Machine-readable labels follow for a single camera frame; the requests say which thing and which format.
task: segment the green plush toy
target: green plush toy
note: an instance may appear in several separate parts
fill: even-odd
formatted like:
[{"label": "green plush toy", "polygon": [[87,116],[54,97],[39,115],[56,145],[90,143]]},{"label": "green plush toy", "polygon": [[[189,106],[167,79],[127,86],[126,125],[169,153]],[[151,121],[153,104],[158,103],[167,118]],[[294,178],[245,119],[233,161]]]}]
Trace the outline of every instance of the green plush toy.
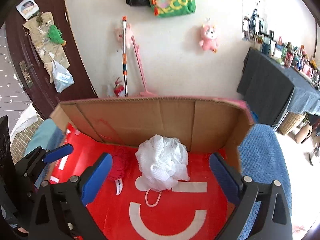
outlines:
[{"label": "green plush toy", "polygon": [[67,42],[62,39],[61,35],[61,31],[56,27],[56,25],[53,24],[50,26],[48,33],[50,40],[54,43],[64,46],[67,44]]}]

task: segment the mop handle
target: mop handle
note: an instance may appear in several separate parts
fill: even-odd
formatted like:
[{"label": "mop handle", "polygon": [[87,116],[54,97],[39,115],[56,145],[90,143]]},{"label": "mop handle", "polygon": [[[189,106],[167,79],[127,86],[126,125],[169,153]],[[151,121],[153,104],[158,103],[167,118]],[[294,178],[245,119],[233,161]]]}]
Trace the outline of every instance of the mop handle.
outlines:
[{"label": "mop handle", "polygon": [[136,45],[136,41],[134,40],[134,37],[131,37],[132,39],[132,43],[133,43],[133,47],[134,47],[134,51],[136,53],[136,57],[137,57],[137,61],[138,61],[138,66],[140,69],[140,74],[141,74],[141,78],[142,78],[142,83],[144,86],[144,90],[146,90],[146,80],[144,79],[144,73],[143,73],[143,68],[142,68],[142,63],[141,63],[141,59],[140,59],[140,55],[139,55],[139,46]]},{"label": "mop handle", "polygon": [[125,96],[128,96],[128,88],[127,88],[127,55],[125,53],[125,33],[127,30],[127,17],[122,17],[122,63],[123,63],[123,76],[124,76],[124,90],[125,90]]}]

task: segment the door lock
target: door lock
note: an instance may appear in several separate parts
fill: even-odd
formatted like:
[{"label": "door lock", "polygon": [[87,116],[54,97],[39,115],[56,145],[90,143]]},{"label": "door lock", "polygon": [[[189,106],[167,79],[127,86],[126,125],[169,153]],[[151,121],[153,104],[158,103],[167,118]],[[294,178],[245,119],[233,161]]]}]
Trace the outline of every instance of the door lock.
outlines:
[{"label": "door lock", "polygon": [[31,88],[33,86],[33,82],[32,82],[32,79],[30,77],[30,74],[29,74],[29,69],[30,68],[33,68],[33,64],[31,64],[30,66],[26,66],[26,62],[24,60],[22,60],[20,63],[19,63],[19,66],[20,66],[20,69],[22,71],[22,74],[23,74],[23,78],[24,80],[26,81],[27,83],[27,86],[28,88]]}]

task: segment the light blue cloth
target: light blue cloth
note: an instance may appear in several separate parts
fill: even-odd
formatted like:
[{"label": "light blue cloth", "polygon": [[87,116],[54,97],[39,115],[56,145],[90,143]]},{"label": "light blue cloth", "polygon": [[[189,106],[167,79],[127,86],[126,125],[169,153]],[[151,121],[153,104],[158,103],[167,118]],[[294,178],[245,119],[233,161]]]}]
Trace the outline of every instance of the light blue cloth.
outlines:
[{"label": "light blue cloth", "polygon": [[[41,146],[42,149],[54,150],[59,147],[59,144],[63,140],[62,131],[55,125],[52,119],[45,120],[38,128],[36,133],[33,135],[31,141],[28,143],[24,156],[32,152],[35,148]],[[40,183],[47,175],[49,165],[41,172],[35,185],[39,188]]]},{"label": "light blue cloth", "polygon": [[[255,124],[238,147],[242,175],[250,176],[255,182],[270,184],[281,182],[291,214],[291,185],[287,166],[275,132],[265,124]],[[260,203],[256,202],[238,240],[248,237],[257,217]]]}]

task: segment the blue gripper pad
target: blue gripper pad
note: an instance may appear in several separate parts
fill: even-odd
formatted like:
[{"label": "blue gripper pad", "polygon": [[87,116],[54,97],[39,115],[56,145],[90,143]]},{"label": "blue gripper pad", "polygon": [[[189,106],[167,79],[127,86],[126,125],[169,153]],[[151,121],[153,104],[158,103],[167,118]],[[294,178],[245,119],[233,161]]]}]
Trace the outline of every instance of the blue gripper pad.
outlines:
[{"label": "blue gripper pad", "polygon": [[99,192],[103,182],[107,178],[112,167],[112,156],[109,153],[103,153],[99,164],[95,167],[86,183],[82,186],[81,201],[84,206],[92,203]]},{"label": "blue gripper pad", "polygon": [[43,159],[43,161],[44,163],[53,163],[63,158],[64,156],[69,155],[72,152],[73,152],[73,146],[70,143],[68,143],[48,152],[45,158]]},{"label": "blue gripper pad", "polygon": [[209,166],[228,201],[238,205],[240,203],[239,187],[215,154],[210,155]]}]

